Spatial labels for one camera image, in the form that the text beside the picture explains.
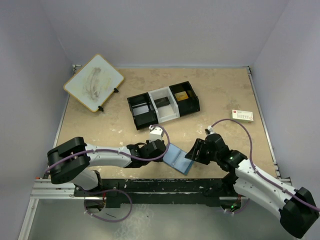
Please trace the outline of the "black card in tray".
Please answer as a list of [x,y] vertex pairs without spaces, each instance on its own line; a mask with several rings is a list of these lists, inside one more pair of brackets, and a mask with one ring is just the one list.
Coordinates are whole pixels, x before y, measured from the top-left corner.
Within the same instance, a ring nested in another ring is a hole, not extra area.
[[169,98],[166,96],[166,97],[162,97],[162,98],[158,98],[158,99],[155,99],[154,100],[154,103],[155,103],[155,106],[157,108],[161,108],[161,107],[165,107],[165,106],[168,106],[170,105],[170,100]]

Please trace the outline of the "yellow-framed whiteboard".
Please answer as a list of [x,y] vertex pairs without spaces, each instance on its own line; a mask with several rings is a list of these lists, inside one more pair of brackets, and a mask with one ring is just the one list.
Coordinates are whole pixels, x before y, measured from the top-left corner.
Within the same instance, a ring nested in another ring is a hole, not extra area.
[[103,110],[103,104],[117,93],[125,77],[101,54],[95,54],[63,86],[63,89],[91,112]]

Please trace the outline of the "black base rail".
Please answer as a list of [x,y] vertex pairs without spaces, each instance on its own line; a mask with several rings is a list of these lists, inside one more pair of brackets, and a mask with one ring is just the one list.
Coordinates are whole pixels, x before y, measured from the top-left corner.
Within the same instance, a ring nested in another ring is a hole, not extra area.
[[104,198],[106,208],[121,204],[205,205],[238,210],[247,198],[235,192],[232,185],[220,178],[200,179],[103,179],[102,188],[91,191],[76,186],[76,197],[86,200]]

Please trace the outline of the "gold card in tray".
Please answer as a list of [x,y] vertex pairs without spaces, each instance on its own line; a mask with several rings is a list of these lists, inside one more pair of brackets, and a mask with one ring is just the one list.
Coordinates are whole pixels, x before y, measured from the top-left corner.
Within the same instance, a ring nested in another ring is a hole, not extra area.
[[188,93],[186,91],[177,92],[174,95],[178,102],[187,100],[189,98]]

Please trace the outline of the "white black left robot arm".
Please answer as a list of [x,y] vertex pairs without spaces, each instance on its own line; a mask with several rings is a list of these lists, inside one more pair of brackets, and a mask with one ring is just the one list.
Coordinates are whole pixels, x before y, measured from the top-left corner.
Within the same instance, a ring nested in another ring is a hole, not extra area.
[[48,151],[45,173],[54,185],[73,183],[89,192],[102,188],[100,174],[89,167],[141,168],[162,162],[168,150],[169,145],[161,139],[107,148],[87,144],[78,136]]

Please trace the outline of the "small white card box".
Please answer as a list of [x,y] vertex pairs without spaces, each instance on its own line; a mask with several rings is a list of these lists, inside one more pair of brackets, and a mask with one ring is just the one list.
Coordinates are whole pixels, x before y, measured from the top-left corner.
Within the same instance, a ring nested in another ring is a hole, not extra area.
[[254,121],[253,112],[251,111],[232,109],[230,112],[230,117],[233,120],[243,123],[252,123]]

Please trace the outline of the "black and white tray organizer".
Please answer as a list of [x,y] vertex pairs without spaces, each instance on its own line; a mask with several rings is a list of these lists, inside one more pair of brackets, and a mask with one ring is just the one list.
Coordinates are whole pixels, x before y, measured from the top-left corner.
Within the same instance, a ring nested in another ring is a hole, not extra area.
[[200,111],[199,98],[189,81],[127,98],[137,130]]

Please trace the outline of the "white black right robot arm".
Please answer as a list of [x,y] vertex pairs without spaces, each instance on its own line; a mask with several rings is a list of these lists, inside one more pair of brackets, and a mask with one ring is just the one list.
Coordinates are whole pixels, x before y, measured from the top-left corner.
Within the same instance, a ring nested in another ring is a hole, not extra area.
[[224,180],[237,194],[272,213],[295,238],[301,239],[320,217],[309,190],[296,189],[253,166],[243,153],[229,149],[217,133],[209,134],[205,139],[198,138],[185,157],[204,165],[217,163],[228,173]]

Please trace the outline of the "white card in tray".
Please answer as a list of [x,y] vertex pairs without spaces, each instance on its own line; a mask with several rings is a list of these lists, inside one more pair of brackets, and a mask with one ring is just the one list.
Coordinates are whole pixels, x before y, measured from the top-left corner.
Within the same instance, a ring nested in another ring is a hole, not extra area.
[[149,112],[149,107],[147,105],[141,105],[138,107],[134,107],[133,109],[133,114],[134,116],[138,116],[144,113],[148,113]]

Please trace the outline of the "blue leather card holder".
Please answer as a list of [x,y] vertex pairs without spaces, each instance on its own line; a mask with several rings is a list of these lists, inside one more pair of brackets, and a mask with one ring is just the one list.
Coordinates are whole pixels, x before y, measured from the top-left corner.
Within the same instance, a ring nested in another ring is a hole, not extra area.
[[186,155],[185,151],[171,143],[168,151],[163,156],[163,161],[171,168],[186,176],[194,163],[194,161],[186,158]]

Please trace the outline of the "black whiteboard stand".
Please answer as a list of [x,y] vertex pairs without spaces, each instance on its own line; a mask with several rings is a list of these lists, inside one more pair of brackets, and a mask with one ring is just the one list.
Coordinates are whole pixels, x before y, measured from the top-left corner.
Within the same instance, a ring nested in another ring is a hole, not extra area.
[[110,94],[110,96],[108,96],[108,98],[102,103],[102,105],[98,106],[98,111],[99,112],[104,112],[104,106],[106,105],[106,103],[108,103],[110,101],[110,99],[112,98],[112,95],[117,94],[119,92],[119,90],[115,87],[113,89],[113,92]]

